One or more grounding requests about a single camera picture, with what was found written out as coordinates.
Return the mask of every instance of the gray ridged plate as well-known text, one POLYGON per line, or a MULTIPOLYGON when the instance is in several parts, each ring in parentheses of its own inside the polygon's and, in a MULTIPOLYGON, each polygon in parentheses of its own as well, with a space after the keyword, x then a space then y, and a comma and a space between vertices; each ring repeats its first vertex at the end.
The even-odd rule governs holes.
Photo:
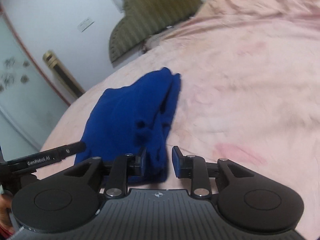
POLYGON ((220 218, 210 202, 193 199, 186 190, 132 189, 123 199, 107 201, 93 220, 75 230, 58 234, 41 234, 21 228, 10 239, 302 240, 303 238, 293 230, 273 236, 242 232, 220 218))

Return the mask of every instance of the human hand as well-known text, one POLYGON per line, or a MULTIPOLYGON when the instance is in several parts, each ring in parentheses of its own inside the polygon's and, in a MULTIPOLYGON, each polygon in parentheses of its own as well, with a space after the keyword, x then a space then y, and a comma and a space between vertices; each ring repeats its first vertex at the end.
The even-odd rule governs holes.
POLYGON ((0 225, 5 230, 14 234, 14 229, 10 221, 7 209, 11 209, 12 198, 6 194, 0 194, 0 225))

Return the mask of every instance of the pink stain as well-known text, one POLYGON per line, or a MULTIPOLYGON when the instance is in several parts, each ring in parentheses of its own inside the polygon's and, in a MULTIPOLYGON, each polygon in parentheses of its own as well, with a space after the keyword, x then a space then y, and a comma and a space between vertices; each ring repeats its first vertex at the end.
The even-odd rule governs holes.
POLYGON ((215 148, 218 151, 218 158, 227 158, 234 162, 252 163, 254 165, 266 163, 263 157, 247 147, 240 147, 231 143, 217 143, 215 148))

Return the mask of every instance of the circular black cover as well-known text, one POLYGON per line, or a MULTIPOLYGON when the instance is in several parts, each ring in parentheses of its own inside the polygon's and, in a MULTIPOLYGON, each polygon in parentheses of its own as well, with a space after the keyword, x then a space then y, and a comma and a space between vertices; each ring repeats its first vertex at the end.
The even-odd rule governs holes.
POLYGON ((267 178, 246 178, 227 186, 218 196, 220 213, 249 231, 275 233, 294 228, 303 213, 303 201, 292 189, 267 178))
POLYGON ((47 178, 22 188, 12 201, 19 223, 42 233, 64 232, 85 224, 99 208, 97 193, 78 178, 47 178))

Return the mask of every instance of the bed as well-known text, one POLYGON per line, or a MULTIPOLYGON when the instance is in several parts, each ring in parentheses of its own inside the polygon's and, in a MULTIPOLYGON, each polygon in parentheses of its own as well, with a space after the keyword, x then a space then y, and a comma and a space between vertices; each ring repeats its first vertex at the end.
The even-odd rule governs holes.
MULTIPOLYGON (((228 158, 287 185, 303 198, 297 230, 320 236, 320 0, 207 0, 160 45, 71 105, 42 150, 79 141, 107 88, 168 67, 182 89, 167 151, 228 158)), ((37 172, 45 178, 74 156, 37 172)), ((185 188, 175 178, 144 188, 185 188)))

